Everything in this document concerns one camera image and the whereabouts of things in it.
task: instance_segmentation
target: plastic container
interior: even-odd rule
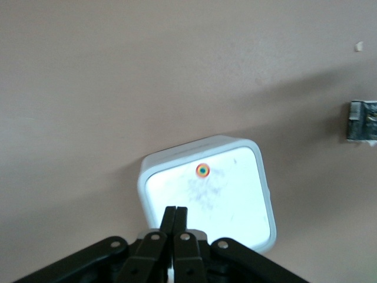
[[[276,240],[262,155],[251,140],[213,136],[153,153],[141,165],[138,192],[151,228],[166,206],[186,206],[187,227],[209,243],[229,237],[264,252]]]

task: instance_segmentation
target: white lid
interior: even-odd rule
[[[262,252],[276,240],[262,156],[251,140],[214,136],[151,154],[138,191],[151,228],[166,206],[185,206],[187,227],[204,231],[209,243],[228,237]]]

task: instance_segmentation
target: rounded square container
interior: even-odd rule
[[[264,252],[276,240],[262,155],[251,140],[213,136],[153,153],[141,165],[138,192],[151,228],[166,206],[186,206],[187,227],[209,243],[229,237]]]

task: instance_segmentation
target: barcode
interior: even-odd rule
[[[360,120],[361,115],[361,102],[351,102],[351,106],[349,109],[349,120],[358,121]]]

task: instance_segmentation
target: silver screw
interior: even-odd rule
[[[118,242],[118,241],[112,242],[112,243],[110,244],[110,247],[112,247],[112,248],[117,248],[117,247],[119,247],[119,246],[120,246],[120,242]]]
[[[187,241],[187,240],[190,239],[190,235],[186,234],[186,233],[183,233],[180,238],[181,238],[181,240]]]
[[[159,240],[160,236],[158,234],[153,234],[151,237],[152,240]]]
[[[225,241],[220,241],[217,243],[220,249],[227,249],[229,247],[228,243]]]

